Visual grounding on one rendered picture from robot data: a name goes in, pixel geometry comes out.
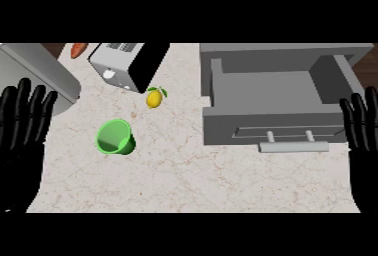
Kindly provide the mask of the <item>large grey rounded appliance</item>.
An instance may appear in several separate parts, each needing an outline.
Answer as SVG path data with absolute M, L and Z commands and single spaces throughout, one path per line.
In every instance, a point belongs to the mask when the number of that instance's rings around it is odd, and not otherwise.
M 45 86 L 57 92 L 53 115 L 63 113 L 76 103 L 81 85 L 39 43 L 0 43 L 0 94 L 19 79 L 31 80 L 31 88 Z

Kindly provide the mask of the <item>green cup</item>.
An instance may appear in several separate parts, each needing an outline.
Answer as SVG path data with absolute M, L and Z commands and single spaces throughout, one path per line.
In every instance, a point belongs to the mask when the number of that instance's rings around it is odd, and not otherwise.
M 109 120 L 97 131 L 94 142 L 103 154 L 128 155 L 135 148 L 128 122 L 122 119 Z

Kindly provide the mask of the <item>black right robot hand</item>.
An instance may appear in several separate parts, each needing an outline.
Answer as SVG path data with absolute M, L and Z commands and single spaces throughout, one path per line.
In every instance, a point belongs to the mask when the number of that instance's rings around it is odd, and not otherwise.
M 348 142 L 349 185 L 361 213 L 378 214 L 378 90 L 369 86 L 364 96 L 341 99 Z

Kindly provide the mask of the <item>yellow lemon with leaves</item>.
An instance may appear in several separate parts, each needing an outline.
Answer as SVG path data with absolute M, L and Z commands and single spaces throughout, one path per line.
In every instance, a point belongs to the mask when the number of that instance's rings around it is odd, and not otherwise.
M 168 97 L 166 90 L 163 88 L 150 87 L 147 92 L 146 105 L 149 108 L 156 108 L 160 105 L 162 98 Z

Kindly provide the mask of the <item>grey cabinet body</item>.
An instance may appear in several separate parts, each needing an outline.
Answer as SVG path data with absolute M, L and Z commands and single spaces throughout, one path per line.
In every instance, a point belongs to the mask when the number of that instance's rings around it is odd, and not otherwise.
M 225 73 L 307 71 L 320 56 L 341 55 L 354 66 L 372 48 L 372 43 L 200 43 L 200 95 L 211 95 L 214 59 Z

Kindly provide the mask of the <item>grey toaster appliance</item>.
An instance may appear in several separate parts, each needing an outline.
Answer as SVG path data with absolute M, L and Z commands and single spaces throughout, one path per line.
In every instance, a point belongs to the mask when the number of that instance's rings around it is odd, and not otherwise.
M 87 60 L 106 84 L 143 94 L 168 49 L 168 43 L 100 43 Z

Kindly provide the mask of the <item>grey open drawer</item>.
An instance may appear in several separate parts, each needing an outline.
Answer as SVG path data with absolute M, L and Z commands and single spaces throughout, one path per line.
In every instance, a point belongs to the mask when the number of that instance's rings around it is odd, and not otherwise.
M 320 56 L 304 71 L 224 73 L 211 61 L 208 115 L 338 113 L 338 100 L 361 91 L 342 55 Z

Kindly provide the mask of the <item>orange carrot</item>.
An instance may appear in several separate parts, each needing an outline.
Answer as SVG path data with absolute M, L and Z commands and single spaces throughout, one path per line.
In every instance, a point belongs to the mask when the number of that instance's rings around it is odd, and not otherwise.
M 87 49 L 87 43 L 73 43 L 70 47 L 70 58 L 75 59 Z

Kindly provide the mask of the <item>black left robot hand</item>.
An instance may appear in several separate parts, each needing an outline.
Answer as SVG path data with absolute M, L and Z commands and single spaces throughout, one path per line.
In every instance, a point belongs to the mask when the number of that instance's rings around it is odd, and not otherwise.
M 22 78 L 0 95 L 0 213 L 22 214 L 35 199 L 42 174 L 44 142 L 57 92 L 31 89 Z

